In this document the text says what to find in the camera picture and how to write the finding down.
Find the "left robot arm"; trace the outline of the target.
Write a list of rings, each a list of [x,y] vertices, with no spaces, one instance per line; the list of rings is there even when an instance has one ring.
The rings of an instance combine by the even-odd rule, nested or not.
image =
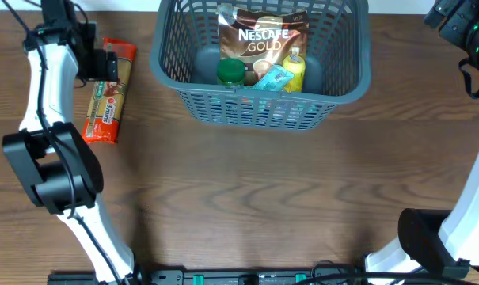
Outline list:
[[[100,162],[74,126],[74,83],[115,82],[118,59],[95,47],[96,23],[79,19],[70,0],[38,3],[43,21],[25,31],[30,66],[28,105],[17,132],[2,151],[28,198],[63,222],[93,265],[91,276],[51,275],[48,283],[140,284],[135,254],[115,230],[102,197]]]

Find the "green lid jar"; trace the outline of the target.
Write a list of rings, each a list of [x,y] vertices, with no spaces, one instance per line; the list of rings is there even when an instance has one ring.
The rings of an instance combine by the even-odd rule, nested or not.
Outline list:
[[[243,86],[245,64],[239,59],[222,59],[218,64],[217,81],[224,86]]]

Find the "yellow Mentos bottle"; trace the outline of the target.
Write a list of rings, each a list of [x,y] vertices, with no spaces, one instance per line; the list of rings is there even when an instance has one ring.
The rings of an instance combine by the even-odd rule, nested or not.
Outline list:
[[[283,60],[283,68],[294,75],[294,77],[284,86],[284,90],[288,93],[302,91],[306,62],[299,52],[299,47],[293,47],[291,53]]]

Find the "small colourful milk carton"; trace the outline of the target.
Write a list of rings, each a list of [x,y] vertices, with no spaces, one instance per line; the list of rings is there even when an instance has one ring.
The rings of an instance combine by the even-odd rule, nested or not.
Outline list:
[[[307,126],[319,116],[325,116],[327,108],[304,102],[261,100],[253,98],[209,96],[211,118],[216,123],[254,126]]]

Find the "orange spaghetti packet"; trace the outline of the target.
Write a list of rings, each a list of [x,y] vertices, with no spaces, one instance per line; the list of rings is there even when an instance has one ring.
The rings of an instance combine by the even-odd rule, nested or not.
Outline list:
[[[137,47],[123,40],[104,38],[104,48],[118,57],[118,81],[96,82],[82,137],[87,143],[115,143]]]

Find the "light blue snack wrapper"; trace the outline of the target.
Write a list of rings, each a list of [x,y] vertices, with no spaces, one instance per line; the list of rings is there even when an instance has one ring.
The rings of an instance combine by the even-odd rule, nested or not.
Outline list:
[[[281,91],[292,80],[294,74],[280,65],[273,65],[267,74],[260,79],[252,89],[263,91]]]

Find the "brown Nescafe Gold pouch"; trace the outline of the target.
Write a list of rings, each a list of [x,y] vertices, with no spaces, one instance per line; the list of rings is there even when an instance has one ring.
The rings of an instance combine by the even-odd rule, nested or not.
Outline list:
[[[310,19],[305,10],[276,15],[220,4],[217,14],[220,58],[241,60],[248,86],[289,55],[306,56]]]

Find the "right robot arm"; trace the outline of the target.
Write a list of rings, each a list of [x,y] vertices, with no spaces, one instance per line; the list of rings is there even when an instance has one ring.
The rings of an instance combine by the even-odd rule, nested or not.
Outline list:
[[[479,0],[437,1],[424,23],[467,56],[465,90],[479,99]],[[479,152],[452,210],[406,208],[398,236],[364,258],[363,284],[449,284],[479,272]]]

